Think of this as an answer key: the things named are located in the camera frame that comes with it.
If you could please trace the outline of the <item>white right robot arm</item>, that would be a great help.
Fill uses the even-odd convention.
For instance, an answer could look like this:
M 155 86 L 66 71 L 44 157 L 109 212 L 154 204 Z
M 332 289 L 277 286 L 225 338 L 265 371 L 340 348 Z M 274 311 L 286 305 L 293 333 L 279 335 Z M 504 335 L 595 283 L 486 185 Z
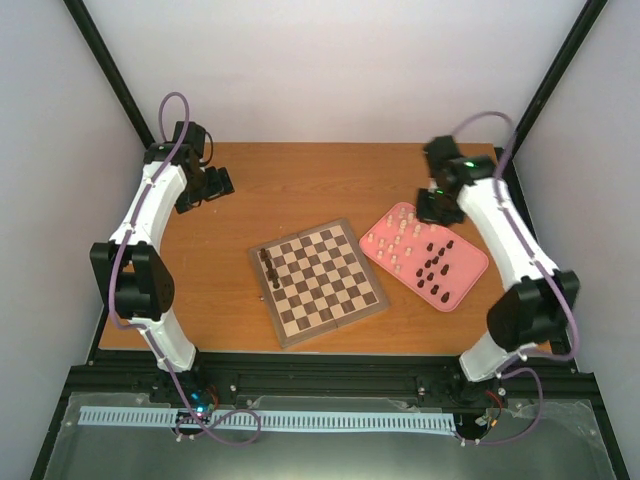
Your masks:
M 503 378 L 517 361 L 542 357 L 571 361 L 580 347 L 573 306 L 580 282 L 542 250 L 511 198 L 503 173 L 511 150 L 498 160 L 465 156 L 451 135 L 423 148 L 432 184 L 417 195 L 421 222 L 450 226 L 469 219 L 488 247 L 504 293 L 489 309 L 486 333 L 459 358 L 469 382 Z

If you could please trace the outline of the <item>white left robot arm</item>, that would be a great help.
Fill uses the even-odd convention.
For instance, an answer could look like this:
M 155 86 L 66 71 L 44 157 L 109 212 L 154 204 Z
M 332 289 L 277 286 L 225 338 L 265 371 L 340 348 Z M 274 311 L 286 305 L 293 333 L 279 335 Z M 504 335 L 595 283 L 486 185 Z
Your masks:
M 152 144 L 124 219 L 108 241 L 90 249 L 109 319 L 120 330 L 140 333 L 158 367 L 177 373 L 172 388 L 190 403 L 206 395 L 208 378 L 192 368 L 197 348 L 173 311 L 175 283 L 160 251 L 173 212 L 183 214 L 234 192 L 227 169 L 203 159 L 208 137 L 201 125 L 178 121 L 171 140 Z

